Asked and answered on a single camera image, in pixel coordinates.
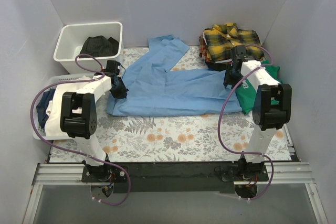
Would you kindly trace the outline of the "light blue long sleeve shirt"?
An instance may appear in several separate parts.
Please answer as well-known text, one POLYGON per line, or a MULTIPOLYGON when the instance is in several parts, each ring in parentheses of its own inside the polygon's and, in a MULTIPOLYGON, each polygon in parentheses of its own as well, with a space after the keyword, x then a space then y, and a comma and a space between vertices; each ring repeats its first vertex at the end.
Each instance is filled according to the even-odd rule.
POLYGON ((149 51, 127 67, 127 97, 109 96, 113 116, 191 116, 240 112, 236 95, 223 85, 223 71, 173 68, 189 46, 172 35, 150 38, 149 51))

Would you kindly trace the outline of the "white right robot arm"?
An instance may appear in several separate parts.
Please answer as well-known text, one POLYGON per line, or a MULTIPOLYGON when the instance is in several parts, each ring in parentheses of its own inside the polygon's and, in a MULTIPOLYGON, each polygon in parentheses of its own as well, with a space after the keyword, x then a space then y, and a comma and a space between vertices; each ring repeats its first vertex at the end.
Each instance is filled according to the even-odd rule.
POLYGON ((262 170, 271 139, 290 120, 292 88, 274 79, 265 65, 247 53, 245 46, 231 49, 230 58, 232 63, 226 67, 224 86, 237 88, 247 79, 256 91, 252 109, 255 126, 237 168, 238 176, 248 181, 262 170))

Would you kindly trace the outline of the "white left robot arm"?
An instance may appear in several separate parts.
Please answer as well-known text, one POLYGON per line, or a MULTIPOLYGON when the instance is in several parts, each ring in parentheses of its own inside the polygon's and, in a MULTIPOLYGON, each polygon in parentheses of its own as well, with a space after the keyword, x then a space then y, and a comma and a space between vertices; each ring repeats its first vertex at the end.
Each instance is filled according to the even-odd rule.
POLYGON ((108 156, 100 146, 96 136, 98 126, 96 102, 107 92, 115 99, 127 97, 121 63, 109 60, 103 69, 104 75, 96 73, 92 80, 77 91, 67 91, 62 95, 60 111, 60 129, 78 145, 85 154, 85 164, 94 168, 93 175, 100 182, 111 178, 112 170, 104 163, 108 156))

